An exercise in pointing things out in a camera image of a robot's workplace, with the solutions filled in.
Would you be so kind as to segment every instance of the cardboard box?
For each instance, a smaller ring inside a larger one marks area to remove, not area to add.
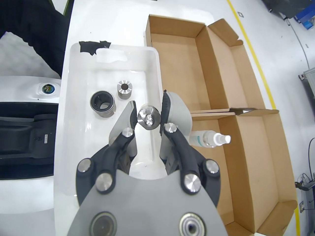
[[[224,19],[203,23],[149,16],[147,46],[157,49],[163,89],[192,112],[265,108],[243,41]]]
[[[192,129],[232,137],[196,147],[220,166],[217,210],[228,235],[282,235],[297,206],[291,161],[279,111],[265,109],[243,42],[224,19],[207,27],[154,15],[146,42],[159,53],[163,89],[188,106]]]
[[[229,235],[238,235],[233,228],[246,229],[243,236],[254,232],[282,235],[297,206],[278,112],[262,109],[239,116],[232,112],[192,114],[193,130],[215,130],[232,137],[230,144],[211,150],[195,147],[220,166],[222,184],[217,210]]]

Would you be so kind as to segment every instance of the yellow floor line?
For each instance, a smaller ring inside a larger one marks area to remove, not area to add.
[[[242,31],[242,33],[243,33],[243,36],[244,36],[244,38],[245,38],[245,40],[246,40],[246,42],[247,42],[247,45],[248,45],[248,47],[249,47],[249,49],[250,49],[250,51],[251,51],[251,54],[252,54],[252,56],[253,56],[253,59],[254,59],[254,61],[255,61],[256,66],[257,66],[257,68],[258,68],[258,71],[259,71],[259,74],[260,74],[260,76],[261,76],[261,79],[262,79],[262,81],[263,81],[263,83],[264,83],[264,87],[265,87],[265,89],[266,89],[268,98],[269,98],[270,103],[271,103],[271,107],[272,107],[272,109],[276,109],[276,105],[275,105],[275,102],[274,102],[274,100],[273,100],[273,97],[272,97],[272,94],[271,94],[269,85],[268,85],[268,83],[267,83],[266,77],[265,77],[265,75],[264,75],[264,73],[263,73],[263,71],[262,71],[262,69],[261,69],[261,65],[259,64],[258,58],[257,58],[257,56],[256,56],[256,53],[255,53],[255,51],[254,51],[254,49],[253,49],[253,46],[252,46],[252,44],[251,44],[249,38],[248,38],[248,36],[247,36],[247,33],[246,33],[246,31],[245,31],[245,29],[244,29],[244,27],[243,27],[243,24],[241,23],[241,20],[239,19],[238,14],[237,14],[236,10],[234,9],[234,7],[233,7],[231,1],[230,1],[230,0],[226,0],[226,1],[227,1],[227,3],[229,4],[229,6],[230,6],[230,8],[231,8],[231,10],[232,10],[232,12],[233,12],[234,17],[235,17],[235,19],[237,20],[237,23],[239,24],[239,27],[241,28],[241,31]],[[295,218],[296,218],[296,235],[297,235],[297,236],[300,236],[300,228],[299,228],[299,209],[296,208],[296,209],[294,210],[294,213],[295,213]]]

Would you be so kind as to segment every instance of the cable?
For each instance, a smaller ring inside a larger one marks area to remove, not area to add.
[[[312,180],[305,173],[302,173],[302,182],[304,182],[304,175],[308,178],[308,182],[312,182]]]
[[[311,171],[311,162],[310,162],[310,147],[311,147],[311,143],[312,143],[313,139],[315,139],[315,138],[312,138],[311,141],[310,141],[310,144],[308,145],[308,166],[310,168],[310,173],[311,173],[312,180],[313,180],[313,175],[312,175],[312,171]]]
[[[302,43],[301,43],[301,41],[299,40],[299,37],[297,36],[297,34],[296,34],[296,32],[295,32],[295,30],[294,30],[292,24],[290,23],[290,21],[289,21],[288,19],[287,19],[287,21],[288,21],[289,25],[291,26],[291,28],[292,28],[294,34],[296,35],[297,40],[299,41],[299,44],[300,44],[300,46],[301,46],[301,48],[302,48],[302,50],[303,50],[303,53],[304,53],[304,56],[305,56],[305,59],[306,59],[307,67],[308,67],[308,69],[310,69],[310,65],[309,65],[309,63],[308,63],[308,59],[307,59],[305,50],[304,50],[304,48],[303,48],[303,46],[302,46]]]

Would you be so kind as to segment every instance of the white table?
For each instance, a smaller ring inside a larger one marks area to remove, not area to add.
[[[70,48],[79,41],[108,41],[117,45],[145,46],[144,33],[149,14],[214,22],[209,12],[152,0],[75,0],[64,55],[62,88],[57,120],[54,164],[54,213],[56,236],[67,235],[79,205],[76,195],[66,195],[61,183],[63,158],[61,135],[69,72]]]

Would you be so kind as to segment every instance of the clear plastic bottle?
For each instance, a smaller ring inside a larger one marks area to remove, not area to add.
[[[215,131],[195,131],[189,136],[189,144],[198,147],[214,148],[230,142],[231,136]]]

